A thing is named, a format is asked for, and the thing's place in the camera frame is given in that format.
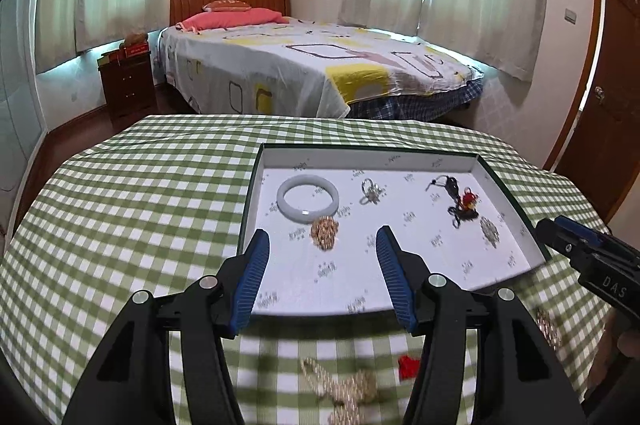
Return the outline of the person's hand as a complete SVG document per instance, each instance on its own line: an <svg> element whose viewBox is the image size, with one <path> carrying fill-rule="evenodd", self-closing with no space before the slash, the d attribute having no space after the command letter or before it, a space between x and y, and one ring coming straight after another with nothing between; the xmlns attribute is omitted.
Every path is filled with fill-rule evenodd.
<svg viewBox="0 0 640 425"><path fill-rule="evenodd" d="M589 396L604 381L608 369L618 355L634 360L639 359L639 331L637 329L621 331L622 322L623 317L616 309L608 312L603 334L588 374L586 396Z"/></svg>

